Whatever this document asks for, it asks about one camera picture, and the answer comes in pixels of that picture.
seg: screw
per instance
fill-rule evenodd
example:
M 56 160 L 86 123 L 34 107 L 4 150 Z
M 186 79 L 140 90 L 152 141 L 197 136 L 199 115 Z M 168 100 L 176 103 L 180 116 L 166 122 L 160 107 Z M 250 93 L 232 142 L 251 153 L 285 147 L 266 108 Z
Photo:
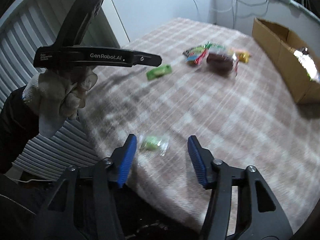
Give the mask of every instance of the screw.
M 105 158 L 105 159 L 103 160 L 103 162 L 104 162 L 104 164 L 106 164 L 106 165 L 111 165 L 111 164 L 112 164 L 111 158 Z
M 217 165 L 221 165 L 221 164 L 223 164 L 223 161 L 220 159 L 213 159 L 213 163 L 217 164 Z
M 257 168 L 256 168 L 255 166 L 250 165 L 250 166 L 248 166 L 248 170 L 249 170 L 250 172 L 256 172 L 256 171 L 257 171 Z
M 77 169 L 77 166 L 74 165 L 74 164 L 71 164 L 69 167 L 68 167 L 68 170 L 69 171 L 75 171 Z

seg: zipper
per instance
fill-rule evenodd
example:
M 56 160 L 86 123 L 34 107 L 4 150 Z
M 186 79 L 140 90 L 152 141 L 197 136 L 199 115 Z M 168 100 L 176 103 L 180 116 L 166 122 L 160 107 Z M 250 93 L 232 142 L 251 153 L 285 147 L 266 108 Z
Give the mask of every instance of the zipper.
M 25 210 L 29 211 L 30 213 L 32 213 L 32 214 L 34 214 L 34 215 L 36 216 L 36 213 L 33 213 L 31 210 L 29 210 L 29 209 L 26 208 L 25 206 L 19 204 L 18 202 L 14 201 L 13 199 L 11 199 L 11 198 L 9 198 L 9 197 L 7 197 L 7 196 L 5 196 L 5 195 L 2 195 L 2 194 L 0 194 L 0 196 L 1 196 L 1 197 L 4 197 L 4 198 L 6 198 L 6 199 L 11 200 L 13 203 L 16 203 L 18 206 L 24 208 Z

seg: black sleeve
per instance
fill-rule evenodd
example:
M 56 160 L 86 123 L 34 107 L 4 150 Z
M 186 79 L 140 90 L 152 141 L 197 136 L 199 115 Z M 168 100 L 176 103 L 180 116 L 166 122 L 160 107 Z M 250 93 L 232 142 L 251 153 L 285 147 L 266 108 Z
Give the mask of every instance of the black sleeve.
M 24 89 L 13 91 L 0 112 L 0 173 L 6 173 L 28 140 L 39 134 L 39 118 L 22 100 Z

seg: bed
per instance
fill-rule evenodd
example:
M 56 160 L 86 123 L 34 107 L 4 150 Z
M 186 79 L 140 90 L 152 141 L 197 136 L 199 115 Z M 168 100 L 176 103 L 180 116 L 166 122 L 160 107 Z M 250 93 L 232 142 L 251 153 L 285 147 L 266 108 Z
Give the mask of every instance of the bed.
M 246 49 L 235 79 L 191 67 L 182 52 L 207 41 Z M 164 156 L 137 151 L 128 186 L 149 204 L 196 231 L 210 192 L 197 182 L 187 151 L 196 135 L 202 147 L 230 166 L 254 165 L 284 209 L 293 231 L 320 197 L 318 106 L 296 106 L 280 74 L 250 36 L 221 26 L 177 18 L 126 48 L 160 54 L 172 74 L 147 81 L 150 67 L 98 66 L 80 119 L 100 158 L 129 133 L 165 134 Z M 236 222 L 232 198 L 229 232 Z

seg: candy wrapper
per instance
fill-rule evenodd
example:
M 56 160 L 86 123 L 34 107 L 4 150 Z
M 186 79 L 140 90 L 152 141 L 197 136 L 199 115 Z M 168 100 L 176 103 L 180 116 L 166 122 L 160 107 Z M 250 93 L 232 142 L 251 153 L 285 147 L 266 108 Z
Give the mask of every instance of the candy wrapper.
M 234 72 L 237 76 L 238 62 L 236 54 L 221 45 L 215 44 L 208 50 L 208 66 L 219 74 L 226 75 Z
M 235 48 L 231 48 L 230 50 L 236 54 L 240 62 L 243 62 L 243 63 L 249 62 L 249 58 L 251 57 L 251 55 L 248 51 L 243 49 L 235 49 Z
M 159 135 L 157 133 L 149 134 L 143 132 L 139 138 L 139 142 L 141 143 L 141 152 L 158 153 L 161 156 L 164 156 L 169 145 L 169 137 L 166 135 Z
M 212 46 L 212 43 L 207 42 L 205 45 L 199 45 L 183 52 L 183 55 L 187 57 L 187 62 L 195 65 L 200 65 L 202 60 L 207 56 L 208 49 Z
M 172 73 L 172 68 L 169 64 L 166 64 L 149 70 L 146 75 L 148 80 L 153 80 L 170 73 Z
M 309 50 L 306 47 L 300 49 L 292 49 L 293 54 L 298 58 L 301 65 L 307 71 L 310 80 L 320 83 L 320 74 L 316 68 L 316 64 L 309 55 Z

